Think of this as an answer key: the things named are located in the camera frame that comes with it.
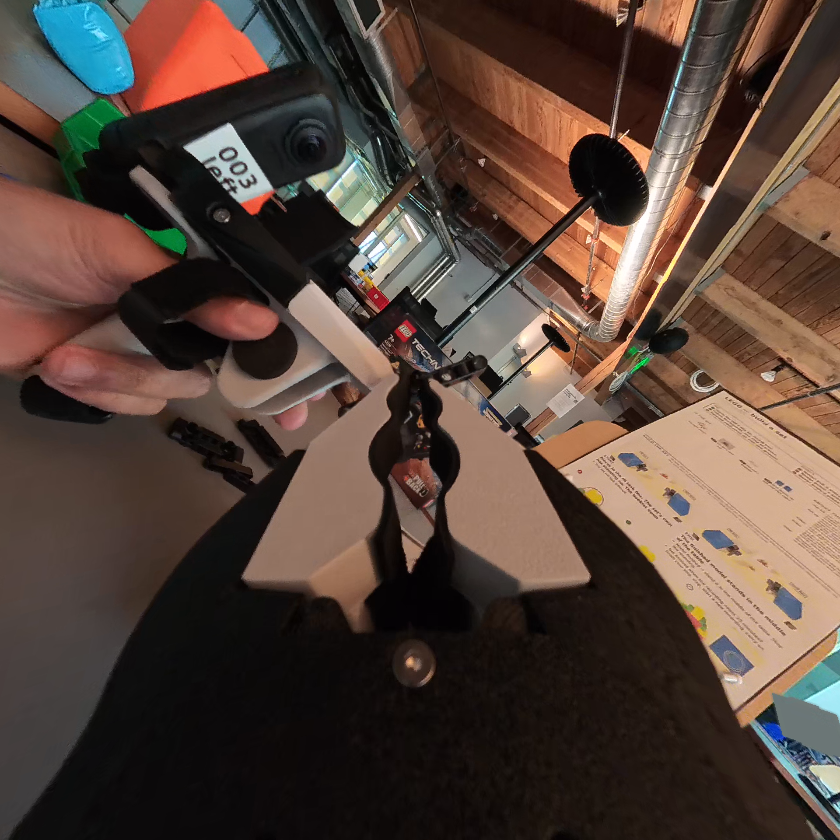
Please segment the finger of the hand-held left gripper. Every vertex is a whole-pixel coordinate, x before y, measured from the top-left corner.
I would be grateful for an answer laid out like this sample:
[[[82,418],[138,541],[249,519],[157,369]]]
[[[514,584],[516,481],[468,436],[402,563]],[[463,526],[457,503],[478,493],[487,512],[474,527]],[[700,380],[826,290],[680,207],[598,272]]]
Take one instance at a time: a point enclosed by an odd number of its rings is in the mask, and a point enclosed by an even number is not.
[[[290,315],[358,382],[368,389],[390,380],[391,362],[315,282],[288,304]]]

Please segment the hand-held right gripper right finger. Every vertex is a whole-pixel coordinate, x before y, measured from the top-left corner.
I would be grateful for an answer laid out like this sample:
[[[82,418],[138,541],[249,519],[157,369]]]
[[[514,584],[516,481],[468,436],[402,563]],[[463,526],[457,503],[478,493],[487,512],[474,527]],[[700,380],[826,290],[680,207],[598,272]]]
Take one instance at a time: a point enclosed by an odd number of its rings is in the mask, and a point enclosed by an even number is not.
[[[441,487],[423,550],[429,620],[471,621],[497,599],[575,588],[591,574],[527,451],[435,379],[423,383]]]

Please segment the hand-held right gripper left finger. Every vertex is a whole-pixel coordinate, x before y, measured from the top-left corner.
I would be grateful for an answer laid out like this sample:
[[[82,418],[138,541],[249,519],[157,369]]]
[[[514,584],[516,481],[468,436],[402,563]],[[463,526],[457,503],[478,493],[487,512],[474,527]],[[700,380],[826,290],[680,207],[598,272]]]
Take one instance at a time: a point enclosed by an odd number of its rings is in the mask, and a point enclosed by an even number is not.
[[[246,566],[250,589],[329,598],[354,632],[392,630],[368,598],[408,567],[391,468],[378,479],[370,450],[398,382],[388,374],[308,447]]]

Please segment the long black lego beam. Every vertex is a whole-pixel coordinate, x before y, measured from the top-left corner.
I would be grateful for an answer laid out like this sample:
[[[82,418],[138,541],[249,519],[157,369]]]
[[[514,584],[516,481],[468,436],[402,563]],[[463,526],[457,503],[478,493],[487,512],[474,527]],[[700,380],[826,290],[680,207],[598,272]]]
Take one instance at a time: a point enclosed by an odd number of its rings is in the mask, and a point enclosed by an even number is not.
[[[440,384],[444,388],[451,388],[482,375],[487,369],[487,366],[488,360],[484,355],[470,355],[461,361],[445,366],[438,366],[430,371],[419,370],[407,362],[402,362],[400,379],[401,382],[408,383],[414,389],[433,382]]]

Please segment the lego set box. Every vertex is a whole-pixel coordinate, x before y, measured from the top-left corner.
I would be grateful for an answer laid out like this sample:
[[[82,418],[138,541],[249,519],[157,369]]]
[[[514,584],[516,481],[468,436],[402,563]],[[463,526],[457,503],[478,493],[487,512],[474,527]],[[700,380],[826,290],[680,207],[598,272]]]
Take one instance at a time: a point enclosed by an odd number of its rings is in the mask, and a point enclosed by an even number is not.
[[[437,324],[436,313],[435,307],[427,301],[418,301],[405,288],[367,324],[364,333],[388,357],[399,375],[408,367],[434,374],[451,366],[463,366],[475,354],[468,351],[457,361],[454,351],[441,349],[438,337],[444,329]],[[486,374],[490,373],[487,366],[476,369],[470,378],[457,381],[455,389],[501,432],[512,435],[513,426],[480,390]],[[442,485],[430,464],[431,437],[415,390],[408,398],[401,441],[402,453],[391,469],[391,478],[407,500],[416,509],[423,510],[427,519],[432,519]]]

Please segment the black short lego beam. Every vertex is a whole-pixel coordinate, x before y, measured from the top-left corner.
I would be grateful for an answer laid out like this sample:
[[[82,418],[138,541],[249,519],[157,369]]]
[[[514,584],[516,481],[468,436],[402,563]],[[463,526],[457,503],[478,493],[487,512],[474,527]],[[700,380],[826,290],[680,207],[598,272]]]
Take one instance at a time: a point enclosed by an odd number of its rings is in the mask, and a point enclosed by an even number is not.
[[[244,462],[245,451],[234,441],[184,418],[177,417],[166,434],[170,440],[205,458],[216,457],[238,464]]]
[[[256,487],[253,470],[239,462],[207,456],[203,460],[203,467],[221,476],[230,486],[243,493],[248,493]]]

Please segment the person's left hand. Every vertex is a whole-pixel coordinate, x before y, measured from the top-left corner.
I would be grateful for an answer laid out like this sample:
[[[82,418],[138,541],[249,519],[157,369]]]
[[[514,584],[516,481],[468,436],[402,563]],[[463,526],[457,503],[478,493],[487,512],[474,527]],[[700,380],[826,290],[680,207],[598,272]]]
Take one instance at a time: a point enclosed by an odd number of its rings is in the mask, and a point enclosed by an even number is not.
[[[1,368],[106,413],[150,416],[210,391],[206,367],[72,344],[133,283],[175,265],[124,217],[2,178]]]

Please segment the orange storage box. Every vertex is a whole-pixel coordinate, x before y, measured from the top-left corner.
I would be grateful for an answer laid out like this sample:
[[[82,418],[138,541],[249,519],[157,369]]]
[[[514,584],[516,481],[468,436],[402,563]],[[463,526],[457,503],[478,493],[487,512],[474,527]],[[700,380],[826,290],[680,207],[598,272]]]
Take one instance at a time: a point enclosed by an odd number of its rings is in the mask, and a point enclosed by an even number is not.
[[[149,1],[124,33],[134,84],[130,113],[150,111],[268,71],[248,38],[211,1]]]

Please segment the blue plastic bag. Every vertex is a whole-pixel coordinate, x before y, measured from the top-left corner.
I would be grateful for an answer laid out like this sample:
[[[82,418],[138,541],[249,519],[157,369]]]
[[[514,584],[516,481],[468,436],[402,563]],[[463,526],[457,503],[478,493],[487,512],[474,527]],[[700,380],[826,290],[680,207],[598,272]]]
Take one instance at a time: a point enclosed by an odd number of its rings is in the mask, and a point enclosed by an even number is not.
[[[133,87],[128,45],[99,3],[42,1],[34,5],[33,14],[61,63],[91,91],[111,96]]]

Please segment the green plastic bin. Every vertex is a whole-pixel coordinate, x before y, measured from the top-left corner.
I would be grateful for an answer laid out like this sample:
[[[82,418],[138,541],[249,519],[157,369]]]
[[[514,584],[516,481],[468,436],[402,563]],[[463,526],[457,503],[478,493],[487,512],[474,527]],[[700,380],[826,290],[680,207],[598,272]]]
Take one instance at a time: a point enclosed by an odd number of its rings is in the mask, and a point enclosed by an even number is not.
[[[54,137],[59,164],[66,178],[71,194],[78,201],[87,203],[82,191],[80,173],[86,170],[84,153],[99,147],[99,134],[104,126],[125,119],[125,115],[110,100],[99,98],[80,111],[72,114],[60,125]],[[139,227],[149,239],[176,256],[186,254],[186,239],[176,228],[162,230],[139,226],[131,216],[125,216],[135,227]]]

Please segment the black disc on pole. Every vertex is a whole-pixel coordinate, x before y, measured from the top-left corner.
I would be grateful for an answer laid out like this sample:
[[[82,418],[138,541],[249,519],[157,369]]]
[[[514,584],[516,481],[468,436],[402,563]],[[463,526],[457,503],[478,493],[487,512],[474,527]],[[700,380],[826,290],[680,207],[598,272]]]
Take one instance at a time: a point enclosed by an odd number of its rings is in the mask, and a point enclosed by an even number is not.
[[[646,210],[649,193],[645,173],[619,140],[599,133],[585,135],[572,149],[569,169],[579,197],[577,203],[442,331],[438,344],[445,345],[454,338],[588,210],[593,210],[596,219],[620,228],[631,226]]]

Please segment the silver ventilation duct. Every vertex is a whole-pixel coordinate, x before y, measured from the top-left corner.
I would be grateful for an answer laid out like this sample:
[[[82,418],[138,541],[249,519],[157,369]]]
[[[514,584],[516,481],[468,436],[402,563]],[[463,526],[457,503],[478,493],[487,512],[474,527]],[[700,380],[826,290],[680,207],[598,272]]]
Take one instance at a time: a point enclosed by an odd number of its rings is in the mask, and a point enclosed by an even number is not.
[[[647,169],[647,208],[629,228],[599,322],[581,331],[596,342],[617,336],[666,229],[764,1],[698,1],[668,90]]]

